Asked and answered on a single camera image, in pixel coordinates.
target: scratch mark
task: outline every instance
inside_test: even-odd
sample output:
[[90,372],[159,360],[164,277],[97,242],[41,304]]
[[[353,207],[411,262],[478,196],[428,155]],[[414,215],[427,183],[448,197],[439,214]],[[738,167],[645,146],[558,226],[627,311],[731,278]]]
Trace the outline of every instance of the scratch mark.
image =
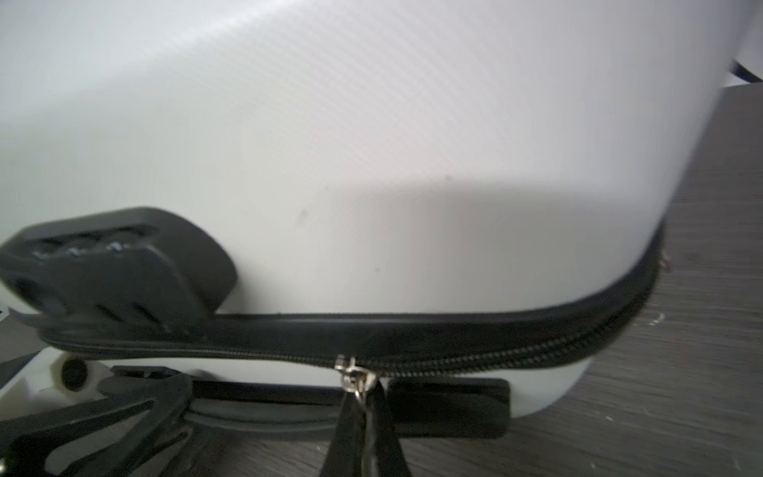
[[660,313],[655,320],[649,322],[649,326],[653,327],[657,323],[662,323],[663,321],[665,321],[665,313]]
[[306,208],[303,208],[297,216],[297,227],[304,227],[308,218],[310,218],[310,213]]

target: black cord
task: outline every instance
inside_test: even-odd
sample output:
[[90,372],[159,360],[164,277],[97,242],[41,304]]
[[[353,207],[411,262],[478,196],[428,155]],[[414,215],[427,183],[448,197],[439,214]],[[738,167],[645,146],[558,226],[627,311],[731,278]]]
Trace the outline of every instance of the black cord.
[[734,64],[731,66],[731,74],[733,74],[737,78],[741,79],[742,81],[746,81],[748,83],[760,83],[761,82],[761,79],[759,77],[757,77],[749,69],[747,69],[744,66],[740,65],[738,61],[735,61]]

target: black plastic bracket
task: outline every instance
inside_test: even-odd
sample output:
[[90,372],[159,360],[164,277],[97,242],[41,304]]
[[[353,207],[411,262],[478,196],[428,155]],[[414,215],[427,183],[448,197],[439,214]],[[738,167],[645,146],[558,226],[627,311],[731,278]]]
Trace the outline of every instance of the black plastic bracket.
[[0,422],[0,456],[7,476],[49,475],[47,457],[57,447],[128,417],[149,411],[117,443],[71,463],[63,477],[126,476],[193,432],[180,420],[192,398],[183,374],[100,401]]

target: zipper pull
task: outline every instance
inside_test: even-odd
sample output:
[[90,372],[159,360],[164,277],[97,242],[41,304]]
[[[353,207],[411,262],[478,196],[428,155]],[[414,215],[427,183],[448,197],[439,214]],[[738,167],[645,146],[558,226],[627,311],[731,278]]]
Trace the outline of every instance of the zipper pull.
[[347,359],[343,354],[336,358],[334,369],[342,373],[342,389],[352,392],[365,411],[365,398],[378,381],[376,373],[357,366],[354,357]]

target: screw hole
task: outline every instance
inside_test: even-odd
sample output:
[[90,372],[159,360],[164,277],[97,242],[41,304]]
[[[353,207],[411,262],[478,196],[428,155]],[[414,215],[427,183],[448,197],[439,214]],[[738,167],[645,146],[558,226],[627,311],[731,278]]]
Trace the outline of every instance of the screw hole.
[[88,380],[88,365],[81,359],[70,359],[61,366],[61,381],[66,389],[77,392]]

